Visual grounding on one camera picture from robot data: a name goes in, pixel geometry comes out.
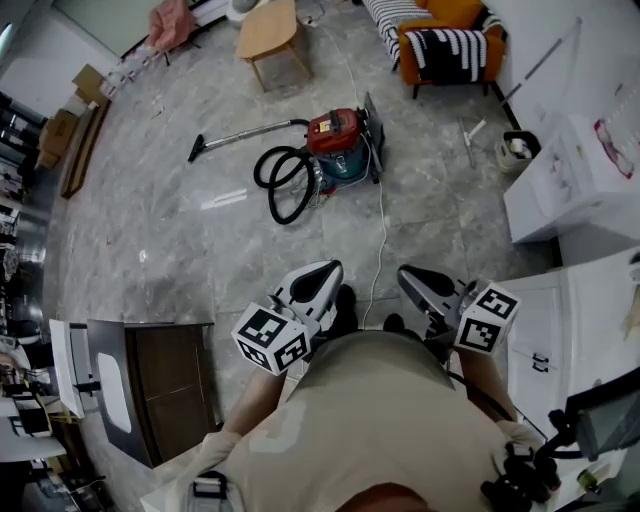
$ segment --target vacuum wand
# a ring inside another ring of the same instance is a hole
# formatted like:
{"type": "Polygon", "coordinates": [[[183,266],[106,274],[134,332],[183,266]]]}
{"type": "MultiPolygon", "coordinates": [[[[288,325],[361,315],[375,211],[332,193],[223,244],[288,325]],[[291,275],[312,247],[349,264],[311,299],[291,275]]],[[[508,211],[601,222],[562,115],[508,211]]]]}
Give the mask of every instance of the vacuum wand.
{"type": "Polygon", "coordinates": [[[219,148],[220,146],[231,144],[232,142],[248,139],[256,135],[262,135],[263,133],[279,130],[280,128],[286,128],[287,126],[292,126],[295,124],[306,125],[308,124],[308,122],[302,119],[289,119],[287,121],[280,121],[278,123],[254,128],[252,130],[245,130],[243,132],[236,133],[235,135],[229,135],[228,137],[223,137],[222,139],[213,140],[211,142],[205,142],[204,136],[202,134],[199,134],[196,137],[196,141],[193,143],[193,148],[191,148],[191,153],[189,153],[189,158],[187,159],[187,161],[189,163],[193,162],[196,157],[203,151],[210,151],[212,149],[219,148]]]}

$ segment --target white power cord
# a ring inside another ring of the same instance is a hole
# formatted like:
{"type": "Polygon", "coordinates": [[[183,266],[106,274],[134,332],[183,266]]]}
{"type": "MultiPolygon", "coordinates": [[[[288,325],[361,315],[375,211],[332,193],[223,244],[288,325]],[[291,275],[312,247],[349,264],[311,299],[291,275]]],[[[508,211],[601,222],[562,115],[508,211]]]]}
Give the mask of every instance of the white power cord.
{"type": "MultiPolygon", "coordinates": [[[[344,65],[346,66],[347,70],[349,71],[349,77],[351,78],[351,85],[353,87],[353,97],[355,99],[356,105],[359,105],[358,103],[358,87],[356,86],[356,81],[353,78],[353,72],[351,71],[351,66],[349,66],[349,63],[347,62],[346,57],[344,56],[344,53],[342,53],[342,51],[340,50],[340,47],[336,44],[335,40],[333,39],[333,37],[331,36],[331,34],[324,28],[318,25],[318,28],[321,29],[326,36],[329,38],[329,40],[333,43],[333,46],[335,47],[336,51],[340,54],[340,57],[342,57],[342,62],[344,63],[344,65]]],[[[367,178],[367,176],[369,175],[369,165],[371,164],[371,146],[369,145],[369,141],[367,141],[367,138],[363,135],[362,136],[363,140],[365,141],[365,143],[367,144],[367,147],[369,148],[369,159],[367,161],[367,171],[364,175],[363,178],[359,179],[358,181],[354,181],[353,183],[349,183],[348,185],[345,185],[343,187],[340,187],[336,190],[336,192],[350,187],[351,185],[356,185],[358,183],[360,183],[361,181],[363,181],[364,179],[367,178]]],[[[367,323],[367,316],[369,315],[369,311],[371,311],[371,307],[373,306],[373,294],[376,288],[376,283],[378,282],[378,277],[380,277],[380,272],[382,272],[382,251],[384,249],[384,246],[387,243],[387,227],[384,223],[384,206],[382,205],[382,180],[378,180],[378,185],[380,185],[380,218],[382,219],[382,232],[384,233],[384,237],[382,239],[382,244],[380,244],[380,250],[378,251],[378,271],[376,272],[375,277],[373,278],[373,282],[371,283],[371,294],[369,297],[369,306],[367,307],[367,310],[364,313],[364,316],[362,317],[362,329],[364,329],[366,327],[366,323],[367,323]]]]}
{"type": "MultiPolygon", "coordinates": [[[[369,141],[366,137],[362,137],[367,147],[369,148],[369,160],[367,162],[367,174],[369,174],[369,163],[371,162],[371,146],[369,145],[369,141]]],[[[382,205],[382,180],[378,179],[378,185],[380,186],[380,218],[382,219],[382,232],[384,233],[384,237],[382,239],[382,244],[380,244],[380,250],[378,251],[378,271],[376,272],[375,277],[373,278],[373,282],[371,283],[371,294],[369,296],[369,306],[367,306],[367,310],[364,312],[364,316],[362,317],[362,329],[367,326],[367,316],[369,315],[369,311],[371,311],[371,307],[373,306],[373,293],[376,289],[376,283],[378,282],[378,277],[380,277],[380,272],[382,272],[382,250],[387,243],[387,226],[384,223],[384,206],[382,205]]]]}
{"type": "Polygon", "coordinates": [[[364,316],[362,317],[363,329],[367,326],[367,316],[369,315],[369,311],[371,311],[371,307],[373,306],[373,292],[376,288],[376,282],[378,281],[380,272],[382,272],[382,250],[387,243],[387,226],[384,223],[384,207],[382,206],[382,180],[378,181],[378,185],[380,185],[380,217],[382,218],[382,231],[384,233],[384,238],[382,239],[382,244],[380,244],[380,250],[378,251],[378,271],[376,272],[376,276],[373,278],[373,282],[371,283],[371,296],[369,298],[369,306],[367,307],[367,310],[364,312],[364,316]]]}

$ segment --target black vacuum hose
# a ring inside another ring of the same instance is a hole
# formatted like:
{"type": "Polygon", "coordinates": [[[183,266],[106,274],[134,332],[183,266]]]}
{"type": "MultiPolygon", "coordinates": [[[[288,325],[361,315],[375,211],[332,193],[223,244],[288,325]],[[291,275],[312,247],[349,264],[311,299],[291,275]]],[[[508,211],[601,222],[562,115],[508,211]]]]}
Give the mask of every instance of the black vacuum hose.
{"type": "Polygon", "coordinates": [[[296,220],[300,216],[302,211],[307,207],[307,204],[309,204],[309,201],[311,201],[311,196],[313,195],[313,186],[315,183],[315,179],[313,176],[313,165],[311,164],[311,157],[312,157],[311,153],[309,153],[306,148],[301,148],[298,150],[294,148],[290,148],[290,149],[292,151],[287,151],[284,155],[282,155],[278,159],[278,161],[273,166],[273,170],[271,171],[271,176],[269,176],[269,186],[267,187],[269,211],[271,212],[271,216],[274,218],[274,220],[278,224],[282,224],[282,225],[291,224],[294,220],[296,220]],[[282,165],[287,160],[290,160],[291,158],[299,158],[300,161],[293,168],[293,170],[289,174],[287,174],[284,178],[279,180],[276,179],[278,177],[278,171],[280,171],[280,168],[282,167],[282,165]],[[276,198],[275,198],[276,189],[281,185],[283,185],[284,183],[291,181],[295,177],[295,175],[302,170],[302,168],[305,168],[307,170],[307,189],[304,192],[304,197],[302,198],[302,201],[300,201],[300,204],[298,205],[298,207],[290,215],[286,217],[282,217],[278,212],[278,207],[276,205],[276,198]]]}
{"type": "MultiPolygon", "coordinates": [[[[291,123],[291,125],[309,126],[309,121],[305,119],[291,119],[289,122],[291,123]]],[[[306,147],[296,149],[292,146],[275,146],[267,150],[260,156],[260,158],[258,158],[258,161],[253,168],[253,180],[260,188],[267,189],[269,210],[271,211],[271,215],[274,220],[278,224],[291,224],[300,216],[302,211],[306,208],[307,204],[309,204],[311,196],[313,195],[313,186],[315,183],[315,179],[313,175],[313,165],[311,164],[311,154],[306,150],[306,147]],[[278,153],[282,153],[282,156],[278,158],[275,165],[273,166],[271,174],[269,175],[269,181],[264,181],[261,176],[262,166],[268,158],[278,153]],[[298,162],[298,164],[286,176],[278,179],[278,172],[280,171],[284,163],[291,158],[299,158],[300,162],[298,162]],[[307,171],[307,190],[305,191],[302,201],[293,211],[293,213],[291,213],[291,215],[288,215],[287,217],[282,217],[280,213],[278,213],[278,208],[276,206],[275,191],[277,188],[280,188],[286,183],[289,183],[303,168],[305,168],[307,171]]]]}

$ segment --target vacuum floor nozzle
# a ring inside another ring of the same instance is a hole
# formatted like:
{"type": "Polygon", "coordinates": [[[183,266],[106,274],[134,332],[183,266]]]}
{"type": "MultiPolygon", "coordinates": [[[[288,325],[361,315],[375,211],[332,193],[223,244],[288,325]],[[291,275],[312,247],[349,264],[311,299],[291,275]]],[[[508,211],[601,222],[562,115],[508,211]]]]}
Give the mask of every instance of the vacuum floor nozzle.
{"type": "Polygon", "coordinates": [[[200,134],[196,137],[196,141],[193,143],[193,147],[191,148],[191,153],[189,153],[189,158],[187,159],[187,162],[192,163],[203,149],[204,149],[204,137],[202,136],[202,134],[200,134]]]}

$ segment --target person's arm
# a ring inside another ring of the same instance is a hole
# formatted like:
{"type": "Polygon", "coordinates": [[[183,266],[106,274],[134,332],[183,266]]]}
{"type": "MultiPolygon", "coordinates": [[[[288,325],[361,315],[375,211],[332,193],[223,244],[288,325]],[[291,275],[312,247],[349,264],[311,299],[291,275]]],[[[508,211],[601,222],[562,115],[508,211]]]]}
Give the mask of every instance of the person's arm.
{"type": "MultiPolygon", "coordinates": [[[[500,380],[498,370],[491,356],[478,354],[471,350],[458,350],[458,355],[460,356],[460,364],[465,379],[498,402],[509,413],[513,421],[517,421],[516,409],[507,394],[504,384],[500,380]]],[[[473,389],[467,388],[467,396],[478,409],[493,421],[498,422],[505,419],[473,389]]]]}
{"type": "Polygon", "coordinates": [[[242,396],[229,413],[222,430],[241,436],[251,432],[278,407],[286,376],[286,372],[276,377],[261,368],[256,368],[242,396]]]}

